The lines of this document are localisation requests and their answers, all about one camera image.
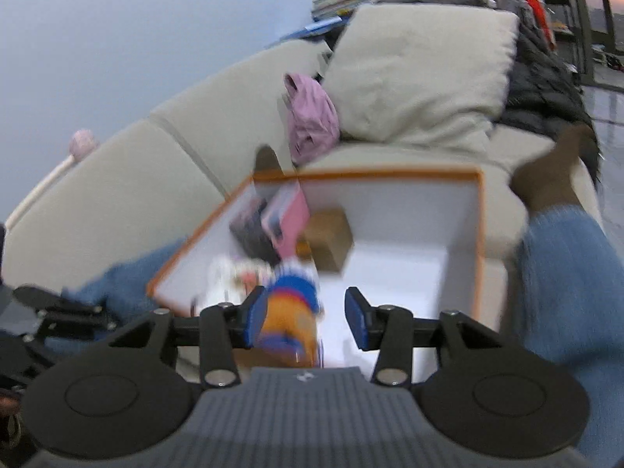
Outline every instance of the gray wall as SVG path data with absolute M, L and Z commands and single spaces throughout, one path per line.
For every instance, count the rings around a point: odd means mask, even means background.
M 0 0 L 0 219 L 67 156 L 310 22 L 311 0 Z

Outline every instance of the beige sofa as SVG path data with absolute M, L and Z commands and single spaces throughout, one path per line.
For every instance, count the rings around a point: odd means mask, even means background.
M 206 79 L 105 142 L 19 220 L 5 245 L 4 278 L 60 291 L 110 265 L 190 234 L 252 169 L 268 143 L 290 167 L 283 74 L 314 75 L 325 44 L 286 42 Z M 551 146 L 498 126 L 486 158 L 414 146 L 343 143 L 311 168 L 475 164 L 486 179 L 486 257 L 481 318 L 498 328 L 507 269 L 526 224 L 507 187 L 514 167 Z M 582 164 L 574 174 L 585 208 L 600 221 Z

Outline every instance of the metal screw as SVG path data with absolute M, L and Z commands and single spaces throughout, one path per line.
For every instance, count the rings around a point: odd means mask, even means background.
M 402 369 L 388 367 L 377 373 L 376 378 L 384 385 L 396 386 L 401 385 L 405 380 L 407 380 L 408 374 Z
M 204 380 L 213 387 L 225 387 L 236 380 L 236 375 L 229 369 L 213 369 L 204 375 Z

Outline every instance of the sofa cushion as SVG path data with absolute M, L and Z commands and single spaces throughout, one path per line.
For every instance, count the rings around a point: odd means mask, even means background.
M 54 185 L 11 229 L 3 275 L 76 287 L 190 234 L 223 196 L 162 129 L 139 121 Z
M 553 141 L 547 137 L 497 124 L 490 133 L 489 156 L 498 165 L 512 172 L 521 163 L 544 154 L 552 146 Z
M 352 137 L 485 152 L 491 119 L 507 95 L 516 36 L 517 17 L 509 12 L 361 7 L 323 87 Z
M 269 144 L 292 168 L 286 138 L 285 73 L 315 75 L 325 43 L 282 43 L 217 73 L 152 111 L 226 193 L 250 174 L 256 148 Z

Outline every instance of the pink bag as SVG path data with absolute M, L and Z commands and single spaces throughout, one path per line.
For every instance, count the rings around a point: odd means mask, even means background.
M 288 141 L 295 165 L 324 155 L 338 142 L 340 130 L 334 104 L 321 85 L 307 75 L 286 74 Z

